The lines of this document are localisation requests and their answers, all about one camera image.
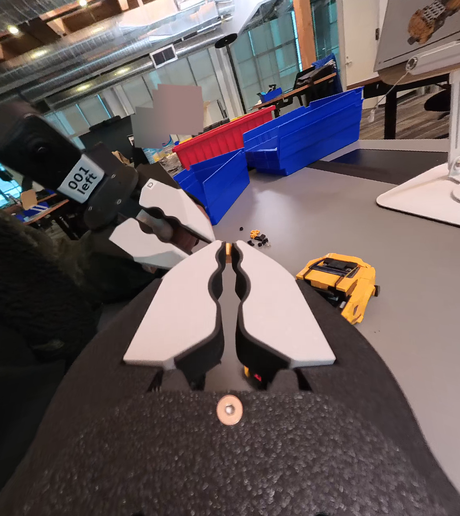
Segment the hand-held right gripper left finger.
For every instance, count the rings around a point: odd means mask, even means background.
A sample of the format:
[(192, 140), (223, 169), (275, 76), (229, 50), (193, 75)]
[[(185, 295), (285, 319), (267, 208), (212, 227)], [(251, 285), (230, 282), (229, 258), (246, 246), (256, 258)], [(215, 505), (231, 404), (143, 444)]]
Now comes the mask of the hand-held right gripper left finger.
[(225, 243), (215, 241), (163, 276), (124, 363), (180, 370), (188, 381), (218, 365), (224, 352), (219, 303), (224, 268)]

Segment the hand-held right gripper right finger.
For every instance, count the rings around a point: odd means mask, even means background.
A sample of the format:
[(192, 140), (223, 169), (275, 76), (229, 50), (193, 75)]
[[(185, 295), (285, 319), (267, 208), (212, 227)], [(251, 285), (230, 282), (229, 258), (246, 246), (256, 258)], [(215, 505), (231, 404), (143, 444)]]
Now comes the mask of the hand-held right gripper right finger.
[(251, 377), (272, 381), (278, 371), (335, 363), (294, 276), (244, 241), (234, 243), (234, 272), (236, 353)]

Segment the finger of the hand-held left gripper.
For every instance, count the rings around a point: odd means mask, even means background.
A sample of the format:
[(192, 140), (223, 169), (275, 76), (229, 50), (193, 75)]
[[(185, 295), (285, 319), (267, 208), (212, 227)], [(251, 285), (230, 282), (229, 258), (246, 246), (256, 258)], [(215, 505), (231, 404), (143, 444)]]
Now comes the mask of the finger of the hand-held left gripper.
[(172, 243), (162, 242), (154, 233), (143, 231), (137, 219), (129, 218), (113, 229), (109, 241), (137, 263), (162, 268), (174, 268), (190, 254)]
[(150, 178), (141, 189), (139, 204), (146, 215), (169, 224), (174, 233), (189, 235), (206, 243), (215, 240), (212, 224), (204, 209), (181, 188)]

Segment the yellow lego car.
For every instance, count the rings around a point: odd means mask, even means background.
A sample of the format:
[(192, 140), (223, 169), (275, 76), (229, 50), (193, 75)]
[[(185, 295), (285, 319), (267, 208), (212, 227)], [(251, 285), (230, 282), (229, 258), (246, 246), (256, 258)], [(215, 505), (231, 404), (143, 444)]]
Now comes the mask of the yellow lego car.
[[(363, 321), (370, 298), (380, 291), (375, 284), (375, 268), (355, 256), (337, 253), (309, 261), (295, 280), (307, 284), (351, 325)], [(251, 377), (246, 367), (244, 374), (261, 385), (270, 382)]]

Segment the person's left forearm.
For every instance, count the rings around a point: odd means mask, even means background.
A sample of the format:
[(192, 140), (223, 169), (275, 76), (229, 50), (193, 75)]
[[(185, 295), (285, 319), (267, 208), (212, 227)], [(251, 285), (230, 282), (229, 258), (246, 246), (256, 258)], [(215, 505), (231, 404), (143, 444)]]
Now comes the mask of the person's left forearm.
[(87, 231), (78, 241), (53, 239), (0, 210), (1, 264), (20, 272), (26, 265), (30, 272), (43, 271), (39, 259), (58, 268), (93, 303), (129, 301), (166, 273), (122, 257), (101, 234)]

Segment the lego instruction booklet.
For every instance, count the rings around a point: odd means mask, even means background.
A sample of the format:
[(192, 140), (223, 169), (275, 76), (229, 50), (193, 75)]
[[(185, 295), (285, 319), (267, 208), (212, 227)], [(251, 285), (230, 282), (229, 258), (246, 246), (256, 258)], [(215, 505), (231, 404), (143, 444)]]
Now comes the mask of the lego instruction booklet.
[(460, 40), (460, 1), (388, 1), (374, 71)]

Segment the person's left hand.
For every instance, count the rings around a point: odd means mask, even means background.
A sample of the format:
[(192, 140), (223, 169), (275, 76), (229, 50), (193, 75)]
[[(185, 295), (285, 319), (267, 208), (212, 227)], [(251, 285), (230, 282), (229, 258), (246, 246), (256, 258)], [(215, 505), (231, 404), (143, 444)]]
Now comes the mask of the person's left hand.
[(169, 242), (186, 254), (192, 254), (194, 247), (200, 242), (199, 238), (177, 224), (172, 225), (172, 231)]

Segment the black monitor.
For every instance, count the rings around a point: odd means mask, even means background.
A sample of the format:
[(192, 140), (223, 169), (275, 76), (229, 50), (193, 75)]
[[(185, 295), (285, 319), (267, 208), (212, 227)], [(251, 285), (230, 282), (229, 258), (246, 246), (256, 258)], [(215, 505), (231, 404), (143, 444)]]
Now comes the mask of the black monitor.
[(132, 135), (131, 116), (124, 118), (116, 116), (91, 126), (88, 132), (79, 136), (79, 139), (86, 149), (92, 148), (97, 143), (102, 143), (111, 152), (119, 151), (126, 158), (129, 158), (132, 152), (129, 137)]

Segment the red plastic bin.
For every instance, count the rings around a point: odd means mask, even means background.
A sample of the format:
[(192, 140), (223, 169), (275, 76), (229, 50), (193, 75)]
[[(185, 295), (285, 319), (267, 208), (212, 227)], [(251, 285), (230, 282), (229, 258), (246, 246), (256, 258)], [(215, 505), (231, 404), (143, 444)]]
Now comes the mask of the red plastic bin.
[(182, 167), (189, 170), (200, 163), (244, 147), (243, 135), (273, 119), (273, 106), (247, 114), (244, 118), (229, 122), (204, 132), (175, 146), (175, 153)]

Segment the wooden desk with black legs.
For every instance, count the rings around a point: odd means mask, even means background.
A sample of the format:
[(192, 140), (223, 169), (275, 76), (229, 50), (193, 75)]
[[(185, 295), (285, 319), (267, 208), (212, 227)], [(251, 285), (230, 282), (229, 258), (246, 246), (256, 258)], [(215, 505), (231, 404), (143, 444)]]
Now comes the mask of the wooden desk with black legs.
[(298, 98), (298, 102), (299, 102), (300, 106), (304, 106), (305, 104), (302, 101), (303, 95), (314, 93), (320, 84), (324, 84), (324, 85), (330, 84), (333, 81), (333, 79), (335, 77), (337, 77), (337, 75), (338, 74), (336, 72), (334, 72), (332, 74), (323, 76), (317, 80), (314, 80), (312, 78), (311, 81), (307, 85), (304, 85), (300, 88), (296, 88), (289, 93), (282, 94), (282, 95), (278, 96), (277, 98), (267, 101), (265, 103), (260, 103), (260, 104), (253, 106), (252, 111), (259, 111), (259, 110), (265, 109), (266, 107), (273, 106), (274, 107), (273, 114), (274, 114), (274, 118), (276, 119), (280, 116), (280, 110), (282, 108), (290, 106), (293, 103), (294, 98)]

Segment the black floor lamp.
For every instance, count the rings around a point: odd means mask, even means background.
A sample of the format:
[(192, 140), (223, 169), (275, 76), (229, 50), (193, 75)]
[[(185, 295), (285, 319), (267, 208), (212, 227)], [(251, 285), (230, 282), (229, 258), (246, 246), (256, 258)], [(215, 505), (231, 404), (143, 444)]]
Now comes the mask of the black floor lamp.
[(222, 38), (220, 38), (217, 42), (215, 42), (214, 46), (215, 46), (216, 49), (222, 49), (222, 48), (226, 49), (227, 58), (228, 58), (228, 61), (230, 63), (230, 66), (231, 66), (231, 70), (232, 70), (232, 74), (233, 74), (233, 79), (234, 79), (235, 86), (236, 86), (236, 89), (237, 89), (237, 92), (238, 92), (238, 96), (239, 96), (239, 100), (240, 100), (240, 105), (242, 107), (242, 112), (243, 112), (244, 115), (246, 115), (247, 114), (247, 108), (246, 108), (246, 104), (245, 104), (244, 97), (243, 97), (243, 94), (242, 94), (242, 90), (241, 90), (241, 87), (240, 87), (239, 78), (238, 78), (237, 69), (236, 69), (236, 66), (235, 66), (235, 63), (234, 63), (233, 55), (232, 55), (232, 52), (231, 52), (231, 49), (230, 49), (230, 45), (233, 44), (237, 40), (237, 37), (238, 37), (238, 35), (236, 33), (225, 35)]

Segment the black bag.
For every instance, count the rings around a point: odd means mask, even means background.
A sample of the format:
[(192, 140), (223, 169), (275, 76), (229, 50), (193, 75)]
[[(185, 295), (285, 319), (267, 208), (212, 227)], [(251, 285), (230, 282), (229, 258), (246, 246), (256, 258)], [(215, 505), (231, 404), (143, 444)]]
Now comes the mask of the black bag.
[(328, 75), (328, 70), (325, 67), (316, 68), (311, 66), (299, 72), (293, 84), (293, 90), (297, 90), (307, 85), (315, 83), (317, 80), (324, 78)]

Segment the blue jacket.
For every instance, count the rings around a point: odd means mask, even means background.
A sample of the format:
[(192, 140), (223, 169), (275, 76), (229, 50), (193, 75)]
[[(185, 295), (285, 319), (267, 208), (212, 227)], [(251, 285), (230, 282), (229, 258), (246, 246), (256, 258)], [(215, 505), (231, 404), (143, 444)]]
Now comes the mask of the blue jacket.
[(335, 53), (330, 53), (322, 59), (313, 62), (312, 66), (315, 69), (315, 79), (317, 80), (334, 74), (330, 82), (331, 94), (340, 94), (343, 92), (343, 86), (338, 68), (338, 59)]

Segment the wooden column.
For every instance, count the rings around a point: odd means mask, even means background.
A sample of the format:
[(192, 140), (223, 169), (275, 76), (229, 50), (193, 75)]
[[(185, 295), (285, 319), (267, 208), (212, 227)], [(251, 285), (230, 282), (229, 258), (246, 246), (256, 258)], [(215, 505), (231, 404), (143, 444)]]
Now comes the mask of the wooden column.
[(310, 68), (312, 63), (317, 60), (311, 2), (293, 1), (293, 10), (298, 33), (302, 69), (305, 70)]

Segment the silver air duct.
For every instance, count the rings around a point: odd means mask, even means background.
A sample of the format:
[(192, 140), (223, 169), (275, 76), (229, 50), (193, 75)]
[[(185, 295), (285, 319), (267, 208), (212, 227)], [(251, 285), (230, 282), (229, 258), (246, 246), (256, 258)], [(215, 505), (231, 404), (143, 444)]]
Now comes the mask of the silver air duct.
[(0, 64), (0, 102), (40, 100), (192, 34), (240, 32), (262, 1), (151, 1)]

